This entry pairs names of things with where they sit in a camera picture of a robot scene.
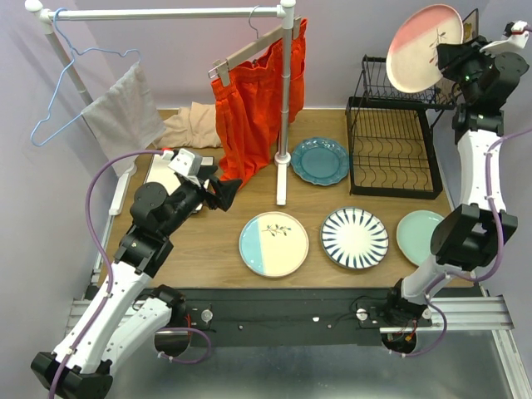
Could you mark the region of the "flower pattern square plate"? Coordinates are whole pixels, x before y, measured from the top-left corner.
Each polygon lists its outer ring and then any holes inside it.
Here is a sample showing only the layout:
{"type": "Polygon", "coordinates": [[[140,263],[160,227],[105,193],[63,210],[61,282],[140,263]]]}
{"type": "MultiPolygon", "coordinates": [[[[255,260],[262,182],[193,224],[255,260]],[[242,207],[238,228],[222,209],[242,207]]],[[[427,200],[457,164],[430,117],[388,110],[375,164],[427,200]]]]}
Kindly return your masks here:
{"type": "MultiPolygon", "coordinates": [[[[470,42],[479,35],[479,9],[473,9],[463,20],[463,42],[470,42]]],[[[451,104],[461,91],[453,81],[442,78],[436,84],[436,99],[444,105],[451,104]]]]}

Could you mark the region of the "pink round plate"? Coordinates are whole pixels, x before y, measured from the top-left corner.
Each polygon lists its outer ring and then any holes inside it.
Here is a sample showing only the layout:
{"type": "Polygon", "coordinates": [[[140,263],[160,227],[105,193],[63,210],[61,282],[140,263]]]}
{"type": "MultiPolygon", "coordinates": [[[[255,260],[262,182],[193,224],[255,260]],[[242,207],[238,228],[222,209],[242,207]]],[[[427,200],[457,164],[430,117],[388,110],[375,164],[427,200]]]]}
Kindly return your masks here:
{"type": "Polygon", "coordinates": [[[424,7],[411,15],[392,39],[386,57],[388,80],[406,94],[434,86],[442,78],[437,46],[462,41],[461,16],[453,7],[445,4],[424,7]]]}

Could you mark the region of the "light blue round plate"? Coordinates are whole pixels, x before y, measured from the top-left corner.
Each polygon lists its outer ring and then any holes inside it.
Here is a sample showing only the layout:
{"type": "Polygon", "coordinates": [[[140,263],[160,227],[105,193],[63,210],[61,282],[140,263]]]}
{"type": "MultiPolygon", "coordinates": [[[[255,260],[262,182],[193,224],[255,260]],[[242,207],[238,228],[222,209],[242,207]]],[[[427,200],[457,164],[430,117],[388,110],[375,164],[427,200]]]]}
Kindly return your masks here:
{"type": "Polygon", "coordinates": [[[269,211],[254,216],[239,236],[239,253],[246,266],[266,278],[296,272],[308,255],[306,229],[292,215],[269,211]]]}

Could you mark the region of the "teal scalloped ceramic plate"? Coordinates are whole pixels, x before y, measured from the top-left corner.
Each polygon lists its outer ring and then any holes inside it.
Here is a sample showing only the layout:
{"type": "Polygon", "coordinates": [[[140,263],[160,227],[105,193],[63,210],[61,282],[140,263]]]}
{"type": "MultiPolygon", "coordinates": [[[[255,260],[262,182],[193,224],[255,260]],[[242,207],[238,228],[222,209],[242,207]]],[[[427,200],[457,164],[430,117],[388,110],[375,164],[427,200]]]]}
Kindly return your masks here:
{"type": "Polygon", "coordinates": [[[293,149],[291,166],[303,181],[320,186],[335,185],[348,175],[348,153],[335,140],[308,138],[293,149]]]}

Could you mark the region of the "blue striped round plate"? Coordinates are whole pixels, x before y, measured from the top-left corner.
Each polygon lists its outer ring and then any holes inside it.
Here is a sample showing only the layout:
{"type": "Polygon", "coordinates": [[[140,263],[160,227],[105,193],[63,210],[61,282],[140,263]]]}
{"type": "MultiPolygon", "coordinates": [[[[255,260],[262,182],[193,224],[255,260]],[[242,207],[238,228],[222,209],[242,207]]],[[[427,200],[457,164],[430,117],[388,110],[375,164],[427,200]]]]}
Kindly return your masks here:
{"type": "Polygon", "coordinates": [[[377,266],[389,248],[383,222],[356,207],[334,210],[323,221],[319,236],[325,254],[336,265],[350,270],[377,266]]]}

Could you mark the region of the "floral round plate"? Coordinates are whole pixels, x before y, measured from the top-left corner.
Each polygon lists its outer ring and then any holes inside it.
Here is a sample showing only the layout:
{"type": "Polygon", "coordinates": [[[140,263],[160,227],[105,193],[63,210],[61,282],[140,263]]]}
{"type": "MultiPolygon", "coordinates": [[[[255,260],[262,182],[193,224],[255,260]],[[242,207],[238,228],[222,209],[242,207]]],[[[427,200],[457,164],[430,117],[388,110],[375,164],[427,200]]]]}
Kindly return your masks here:
{"type": "Polygon", "coordinates": [[[404,216],[397,226],[397,244],[404,256],[421,266],[431,254],[431,236],[443,216],[430,210],[416,210],[404,216]]]}

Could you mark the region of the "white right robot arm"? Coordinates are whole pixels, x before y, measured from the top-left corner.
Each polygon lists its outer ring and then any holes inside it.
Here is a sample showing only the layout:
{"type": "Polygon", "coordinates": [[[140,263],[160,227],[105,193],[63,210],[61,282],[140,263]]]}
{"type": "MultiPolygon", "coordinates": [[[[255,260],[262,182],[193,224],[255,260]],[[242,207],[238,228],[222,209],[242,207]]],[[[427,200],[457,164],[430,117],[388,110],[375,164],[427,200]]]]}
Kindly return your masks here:
{"type": "Polygon", "coordinates": [[[463,95],[452,119],[461,161],[461,202],[431,236],[430,255],[390,289],[381,314],[394,326],[418,320],[429,299],[452,279],[499,267],[505,244],[518,227],[500,192],[499,147],[506,140],[503,105],[529,70],[509,38],[478,36],[463,44],[439,44],[438,68],[463,95]]]}

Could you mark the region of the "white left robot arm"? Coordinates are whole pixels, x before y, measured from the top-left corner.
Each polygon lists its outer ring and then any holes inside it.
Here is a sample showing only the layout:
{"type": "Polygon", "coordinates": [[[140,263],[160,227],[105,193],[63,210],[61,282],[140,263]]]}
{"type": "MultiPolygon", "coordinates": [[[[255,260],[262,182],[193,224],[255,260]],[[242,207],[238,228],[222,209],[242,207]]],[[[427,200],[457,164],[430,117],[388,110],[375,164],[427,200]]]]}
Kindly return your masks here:
{"type": "Polygon", "coordinates": [[[186,322],[185,299],[165,285],[155,288],[137,311],[126,312],[147,287],[173,249],[170,236],[205,203],[226,211],[242,184],[219,180],[213,166],[176,175],[180,186],[169,193],[148,182],[130,208],[132,225],[120,241],[107,277],[75,327],[52,352],[39,352],[31,369],[50,398],[103,398],[118,369],[161,329],[194,334],[186,322]]]}

